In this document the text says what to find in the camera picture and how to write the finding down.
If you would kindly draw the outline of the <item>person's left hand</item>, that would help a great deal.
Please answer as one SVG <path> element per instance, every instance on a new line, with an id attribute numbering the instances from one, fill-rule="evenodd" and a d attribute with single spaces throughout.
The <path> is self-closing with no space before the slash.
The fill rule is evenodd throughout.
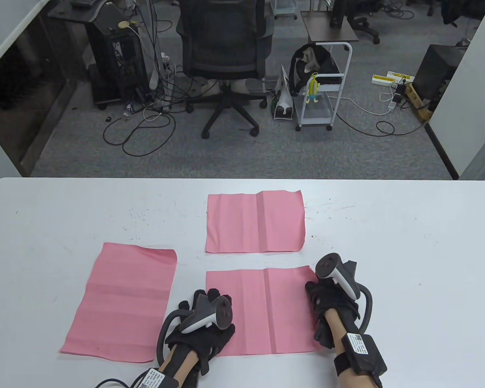
<path id="1" fill-rule="evenodd" d="M 192 304 L 180 302 L 177 310 L 164 321 L 158 338 L 157 360 L 163 362 L 163 345 L 176 355 L 195 352 L 198 362 L 194 369 L 204 376 L 210 360 L 217 356 L 235 334 L 232 299 L 218 289 L 196 290 Z"/>

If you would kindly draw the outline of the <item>person's right hand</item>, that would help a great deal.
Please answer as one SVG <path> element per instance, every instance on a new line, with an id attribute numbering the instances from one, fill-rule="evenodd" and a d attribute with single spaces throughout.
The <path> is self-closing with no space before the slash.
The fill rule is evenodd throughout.
<path id="1" fill-rule="evenodd" d="M 336 310 L 336 314 L 347 332 L 359 333 L 355 323 L 360 318 L 358 305 L 339 286 L 329 280 L 308 281 L 305 284 L 305 291 L 311 301 L 315 316 L 313 338 L 322 347 L 335 348 L 335 330 L 330 328 L 325 318 L 325 313 L 330 309 Z"/>

